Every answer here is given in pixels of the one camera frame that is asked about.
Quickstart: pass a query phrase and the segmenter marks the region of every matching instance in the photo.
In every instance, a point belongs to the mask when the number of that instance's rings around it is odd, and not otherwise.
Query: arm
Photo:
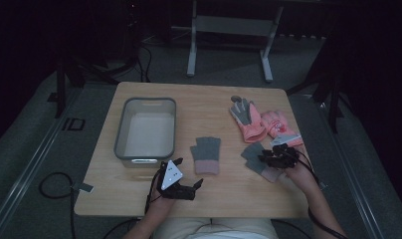
[[[308,164],[306,158],[300,154],[300,160]],[[315,179],[312,174],[301,164],[297,163],[294,168],[285,169],[287,176],[294,182],[294,184],[305,194],[309,209],[314,215],[314,217],[322,223],[324,226],[338,232],[339,234],[346,236],[346,233],[341,228],[340,224],[337,222],[331,208],[328,205],[327,200],[322,194],[319,186],[316,184]],[[316,238],[318,239],[334,239],[335,237],[328,232],[322,230],[315,224],[313,224],[313,229]]]
[[[123,239],[148,239],[154,230],[167,218],[175,199],[159,196],[160,193],[154,188],[147,213],[123,236]]]

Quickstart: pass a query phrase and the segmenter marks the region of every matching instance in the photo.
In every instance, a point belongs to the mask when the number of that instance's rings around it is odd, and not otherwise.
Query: dark background
[[[215,1],[203,3],[199,10],[212,14],[229,8]],[[268,16],[267,8],[256,12],[235,5],[232,9],[245,17]],[[60,57],[74,54],[100,66],[110,59],[134,57],[132,40],[140,37],[135,26],[148,26],[168,41],[170,26],[190,26],[190,14],[191,3],[186,0],[149,0],[143,5],[138,1],[0,0],[0,136],[55,71]],[[351,54],[343,58],[348,71],[343,73],[342,90],[402,200],[402,0],[288,4],[278,31],[300,40],[301,35],[329,37],[340,14],[347,21],[339,39],[352,44]],[[133,24],[132,31],[128,24]],[[333,58],[322,54],[317,60]]]

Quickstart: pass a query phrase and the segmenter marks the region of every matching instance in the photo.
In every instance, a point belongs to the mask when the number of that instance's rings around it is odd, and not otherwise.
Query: pink and gray glove
[[[236,120],[245,142],[261,141],[267,136],[261,115],[253,102],[248,103],[246,99],[235,102],[230,108],[230,113]]]
[[[263,154],[263,150],[264,148],[259,142],[254,142],[244,149],[241,156],[247,159],[245,165],[248,168],[262,175],[269,182],[276,182],[283,172],[269,167],[266,163],[259,160],[258,156]]]
[[[291,128],[289,128],[288,120],[281,111],[262,113],[261,121],[272,138],[276,138],[281,134],[298,135]],[[288,142],[288,146],[296,146],[300,144],[303,144],[301,138],[297,138]]]

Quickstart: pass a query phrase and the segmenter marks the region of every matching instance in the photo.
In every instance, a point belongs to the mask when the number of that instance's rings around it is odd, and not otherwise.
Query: glove
[[[288,120],[281,111],[265,112],[261,114],[262,124],[265,126],[267,133],[276,138],[279,135],[298,135],[288,127]],[[287,142],[288,146],[296,146],[303,144],[301,138],[297,138]]]
[[[196,174],[219,174],[220,138],[197,137],[197,145],[191,146]]]
[[[246,99],[235,102],[230,108],[230,113],[238,123],[245,142],[261,141],[267,136],[261,115],[253,102],[248,103]]]
[[[245,150],[241,153],[241,156],[247,159],[245,165],[248,168],[262,175],[264,178],[269,180],[269,182],[276,182],[278,177],[283,172],[277,170],[276,168],[269,167],[264,162],[261,162],[258,159],[258,155],[262,155],[263,150],[263,146],[259,142],[255,142],[246,147]]]

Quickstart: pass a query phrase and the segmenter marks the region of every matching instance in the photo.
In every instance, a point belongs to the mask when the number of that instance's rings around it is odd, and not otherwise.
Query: wooden table
[[[84,182],[95,187],[81,192],[75,205],[79,215],[142,216],[152,176],[158,168],[126,168],[113,152],[124,102],[132,97],[170,97],[177,103],[176,145],[171,159],[183,157],[178,167],[182,185],[204,178],[193,201],[178,200],[172,217],[305,217],[306,200],[284,175],[270,183],[245,166],[240,154],[248,146],[229,113],[232,96],[254,101],[260,112],[281,110],[290,127],[298,125],[283,90],[149,83],[120,83],[111,102]],[[222,139],[219,175],[197,175],[189,147],[195,138]],[[268,136],[262,141],[270,148]]]

